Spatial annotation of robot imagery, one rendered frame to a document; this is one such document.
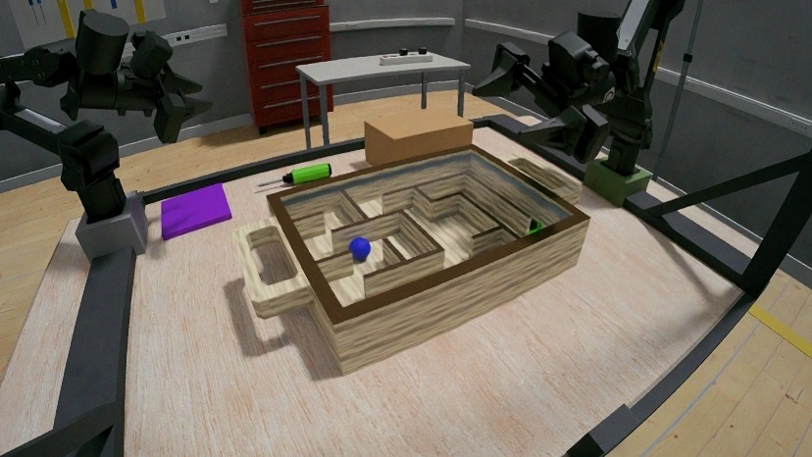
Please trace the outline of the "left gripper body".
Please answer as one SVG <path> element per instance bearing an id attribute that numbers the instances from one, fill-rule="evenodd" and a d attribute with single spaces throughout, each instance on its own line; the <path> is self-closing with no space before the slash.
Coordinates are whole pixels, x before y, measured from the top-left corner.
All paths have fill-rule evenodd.
<path id="1" fill-rule="evenodd" d="M 119 116 L 126 116 L 127 111 L 143 111 L 145 117 L 152 117 L 157 109 L 153 126 L 162 143 L 177 143 L 178 134 L 185 115 L 185 105 L 180 96 L 166 92 L 163 87 L 165 72 L 162 69 L 158 77 L 158 88 L 146 87 L 126 78 L 130 73 L 127 68 L 116 70 L 117 91 L 112 110 Z M 161 98 L 161 101 L 159 102 Z"/>

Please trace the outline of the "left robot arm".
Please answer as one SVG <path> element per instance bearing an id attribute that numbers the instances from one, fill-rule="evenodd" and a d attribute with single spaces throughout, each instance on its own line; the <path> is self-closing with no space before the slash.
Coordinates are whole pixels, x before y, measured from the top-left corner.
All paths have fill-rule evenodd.
<path id="1" fill-rule="evenodd" d="M 129 25 L 122 18 L 83 10 L 76 38 L 35 46 L 24 54 L 0 56 L 0 83 L 13 81 L 0 86 L 0 130 L 60 156 L 61 182 L 67 191 L 77 191 L 88 225 L 121 215 L 126 204 L 122 184 L 114 174 L 120 167 L 117 139 L 90 120 L 69 127 L 21 105 L 21 90 L 15 81 L 32 80 L 49 88 L 68 81 L 60 107 L 72 121 L 76 121 L 78 109 L 112 110 L 116 69 L 128 32 Z M 121 62 L 122 68 L 130 70 L 126 78 L 158 88 L 160 80 L 153 76 L 173 55 L 169 41 L 146 30 L 136 31 L 130 42 L 135 48 L 133 57 Z"/>

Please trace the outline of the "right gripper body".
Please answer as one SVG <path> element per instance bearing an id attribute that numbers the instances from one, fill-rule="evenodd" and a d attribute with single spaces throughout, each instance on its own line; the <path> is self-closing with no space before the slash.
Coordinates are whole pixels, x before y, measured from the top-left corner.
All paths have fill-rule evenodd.
<path id="1" fill-rule="evenodd" d="M 577 108 L 579 112 L 583 111 L 581 113 L 586 117 L 588 124 L 573 157 L 580 164 L 593 161 L 610 132 L 609 123 L 593 108 L 587 106 L 588 104 L 591 107 L 595 103 L 597 86 L 590 86 L 585 93 L 571 97 L 570 82 L 553 69 L 544 68 L 542 76 L 537 75 L 529 68 L 531 58 L 528 54 L 512 42 L 500 43 L 496 46 L 491 73 L 495 71 L 499 55 L 503 51 L 507 51 L 518 59 L 510 92 L 518 91 L 523 84 L 535 96 L 534 103 L 551 119 L 558 117 L 570 105 Z M 581 108 L 583 109 L 581 110 Z"/>

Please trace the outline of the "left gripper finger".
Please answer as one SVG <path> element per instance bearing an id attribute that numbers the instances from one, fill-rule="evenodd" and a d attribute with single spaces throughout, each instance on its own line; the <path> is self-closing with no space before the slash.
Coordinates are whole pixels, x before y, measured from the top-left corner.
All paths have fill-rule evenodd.
<path id="1" fill-rule="evenodd" d="M 182 122 L 210 110 L 213 106 L 213 103 L 210 101 L 185 96 L 180 88 L 178 88 L 177 95 L 181 97 L 186 109 Z"/>
<path id="2" fill-rule="evenodd" d="M 168 62 L 164 65 L 165 77 L 163 86 L 166 92 L 177 94 L 178 88 L 184 95 L 201 92 L 203 85 L 174 73 Z"/>

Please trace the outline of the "green screwdriver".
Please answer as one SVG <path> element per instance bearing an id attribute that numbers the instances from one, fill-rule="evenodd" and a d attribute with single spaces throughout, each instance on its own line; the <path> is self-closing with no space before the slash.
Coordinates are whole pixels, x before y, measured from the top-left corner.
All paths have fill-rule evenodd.
<path id="1" fill-rule="evenodd" d="M 282 182 L 283 183 L 292 183 L 297 184 L 309 180 L 314 180 L 318 178 L 326 178 L 332 174 L 330 164 L 323 163 L 315 166 L 310 166 L 306 168 L 301 168 L 297 170 L 292 170 L 291 173 L 286 174 L 286 176 L 282 176 L 282 178 L 263 182 L 264 186 Z"/>

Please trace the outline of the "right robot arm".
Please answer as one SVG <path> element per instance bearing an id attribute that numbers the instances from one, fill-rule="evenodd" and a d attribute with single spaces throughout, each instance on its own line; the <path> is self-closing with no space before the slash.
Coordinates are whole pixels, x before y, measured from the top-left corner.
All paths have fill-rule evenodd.
<path id="1" fill-rule="evenodd" d="M 622 17 L 579 10 L 577 34 L 567 30 L 548 40 L 549 62 L 541 71 L 553 69 L 570 82 L 571 97 L 597 86 L 591 108 L 606 115 L 608 135 L 614 137 L 608 160 L 600 164 L 624 178 L 640 173 L 635 167 L 639 149 L 650 148 L 649 93 L 670 21 L 684 4 L 630 0 Z"/>

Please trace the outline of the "wooden maze board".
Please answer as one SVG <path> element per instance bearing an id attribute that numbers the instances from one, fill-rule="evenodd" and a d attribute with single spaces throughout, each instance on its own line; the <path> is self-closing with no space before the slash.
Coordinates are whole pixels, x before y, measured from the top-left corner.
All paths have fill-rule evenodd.
<path id="1" fill-rule="evenodd" d="M 257 318 L 306 306 L 347 376 L 575 267 L 582 189 L 470 144 L 268 194 L 270 217 L 230 234 Z M 271 243 L 292 279 L 264 285 L 251 251 Z"/>

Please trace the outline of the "purple flat block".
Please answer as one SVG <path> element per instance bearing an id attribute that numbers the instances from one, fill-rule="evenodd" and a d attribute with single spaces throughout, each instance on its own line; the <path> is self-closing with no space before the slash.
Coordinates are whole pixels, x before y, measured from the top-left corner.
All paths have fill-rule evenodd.
<path id="1" fill-rule="evenodd" d="M 165 240 L 232 219 L 221 183 L 161 202 Z"/>

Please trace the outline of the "brown cardboard box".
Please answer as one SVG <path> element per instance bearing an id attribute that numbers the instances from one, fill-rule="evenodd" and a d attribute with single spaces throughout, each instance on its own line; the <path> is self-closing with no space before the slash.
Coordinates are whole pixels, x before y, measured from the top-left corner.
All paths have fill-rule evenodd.
<path id="1" fill-rule="evenodd" d="M 474 123 L 439 107 L 364 121 L 365 158 L 372 167 L 473 144 Z"/>

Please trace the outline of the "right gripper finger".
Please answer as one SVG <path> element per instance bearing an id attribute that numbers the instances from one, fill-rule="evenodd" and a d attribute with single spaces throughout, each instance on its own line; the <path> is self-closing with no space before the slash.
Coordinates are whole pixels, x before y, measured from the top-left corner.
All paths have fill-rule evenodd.
<path id="1" fill-rule="evenodd" d="M 472 91 L 477 97 L 508 97 L 518 60 L 507 51 L 499 55 L 497 69 L 477 84 Z"/>
<path id="2" fill-rule="evenodd" d="M 545 146 L 571 157 L 576 152 L 586 126 L 586 117 L 571 105 L 556 118 L 520 130 L 517 139 Z"/>

